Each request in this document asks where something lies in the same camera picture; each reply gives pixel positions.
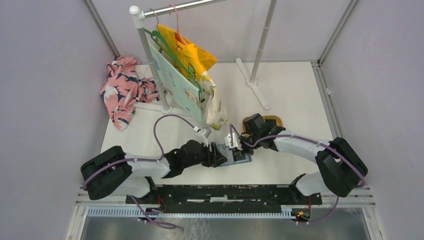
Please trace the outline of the tan oval card tray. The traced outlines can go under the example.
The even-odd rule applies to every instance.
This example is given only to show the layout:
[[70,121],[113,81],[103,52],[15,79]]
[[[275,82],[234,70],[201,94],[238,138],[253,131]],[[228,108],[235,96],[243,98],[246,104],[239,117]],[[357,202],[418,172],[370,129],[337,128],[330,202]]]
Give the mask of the tan oval card tray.
[[[248,117],[245,117],[242,120],[242,129],[243,129],[243,132],[246,132],[247,131],[246,122],[247,122],[248,118],[249,118],[249,116]],[[264,115],[263,116],[263,119],[266,122],[270,122],[270,123],[274,124],[275,126],[279,126],[279,127],[283,127],[284,126],[283,121],[281,120],[281,118],[278,117],[278,116],[276,116],[276,115]]]

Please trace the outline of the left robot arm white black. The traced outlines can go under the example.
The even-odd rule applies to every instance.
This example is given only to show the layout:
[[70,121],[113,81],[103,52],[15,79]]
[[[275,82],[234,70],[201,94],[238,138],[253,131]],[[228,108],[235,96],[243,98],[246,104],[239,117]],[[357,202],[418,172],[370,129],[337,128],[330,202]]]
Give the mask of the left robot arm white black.
[[163,157],[131,155],[117,145],[81,166],[84,180],[82,189],[87,191],[89,199],[93,201],[111,194],[122,194],[151,204],[157,198],[152,178],[170,179],[192,166],[216,168],[227,161],[228,158],[219,152],[215,142],[207,146],[196,140],[189,140]]

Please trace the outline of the blue leather card holder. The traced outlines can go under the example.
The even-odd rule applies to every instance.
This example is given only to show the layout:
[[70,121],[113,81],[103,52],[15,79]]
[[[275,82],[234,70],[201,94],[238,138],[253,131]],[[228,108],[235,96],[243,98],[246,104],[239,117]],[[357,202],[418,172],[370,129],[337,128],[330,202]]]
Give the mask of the blue leather card holder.
[[244,164],[252,161],[250,155],[241,154],[236,148],[229,149],[225,144],[218,145],[217,149],[227,159],[219,167]]

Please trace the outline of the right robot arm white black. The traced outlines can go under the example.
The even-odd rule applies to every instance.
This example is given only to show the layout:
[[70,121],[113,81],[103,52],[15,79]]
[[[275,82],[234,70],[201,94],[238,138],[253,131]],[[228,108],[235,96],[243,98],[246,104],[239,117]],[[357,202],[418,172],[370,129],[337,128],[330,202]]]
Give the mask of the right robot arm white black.
[[368,168],[342,137],[312,139],[278,125],[275,120],[265,120],[259,113],[245,118],[243,126],[242,134],[230,126],[224,141],[231,150],[251,155],[254,150],[264,148],[290,153],[317,165],[317,172],[300,175],[291,183],[294,187],[289,189],[288,196],[295,204],[302,204],[309,196],[323,192],[345,198],[353,189],[366,184]]

